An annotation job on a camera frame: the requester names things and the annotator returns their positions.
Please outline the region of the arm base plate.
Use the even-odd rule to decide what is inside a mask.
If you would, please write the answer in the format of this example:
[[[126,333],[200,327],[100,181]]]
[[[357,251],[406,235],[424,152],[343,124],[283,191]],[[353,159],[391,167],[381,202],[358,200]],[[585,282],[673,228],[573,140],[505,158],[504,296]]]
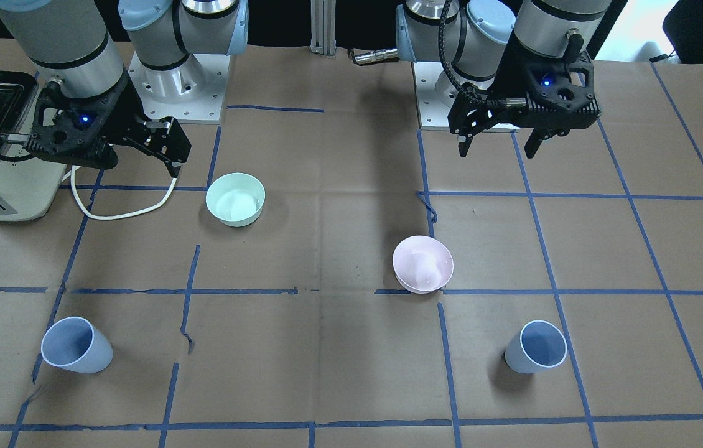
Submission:
[[[145,67],[135,53],[129,76],[148,117],[218,125],[233,60],[229,55],[192,54],[183,65],[160,71]]]
[[[412,63],[420,129],[449,131],[448,113],[454,103],[456,90],[440,62]]]

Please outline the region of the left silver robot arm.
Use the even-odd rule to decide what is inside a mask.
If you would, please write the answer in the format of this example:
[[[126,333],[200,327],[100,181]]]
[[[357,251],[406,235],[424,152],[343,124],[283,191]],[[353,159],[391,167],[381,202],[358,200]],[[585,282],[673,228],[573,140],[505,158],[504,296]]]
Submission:
[[[499,124],[531,130],[523,148],[587,129],[601,116],[587,44],[608,1],[403,1],[401,60],[437,62],[453,102],[449,131],[467,156],[474,136]]]

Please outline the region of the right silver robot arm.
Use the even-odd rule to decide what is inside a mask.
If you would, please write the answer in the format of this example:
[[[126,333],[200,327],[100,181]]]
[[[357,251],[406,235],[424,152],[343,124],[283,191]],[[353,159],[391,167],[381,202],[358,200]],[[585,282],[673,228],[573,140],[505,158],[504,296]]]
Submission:
[[[181,120],[220,118],[218,57],[244,52],[246,1],[121,1],[133,43],[127,68],[93,1],[0,1],[0,18],[49,77],[24,149],[41,161],[109,170],[133,147],[180,175],[190,141]]]

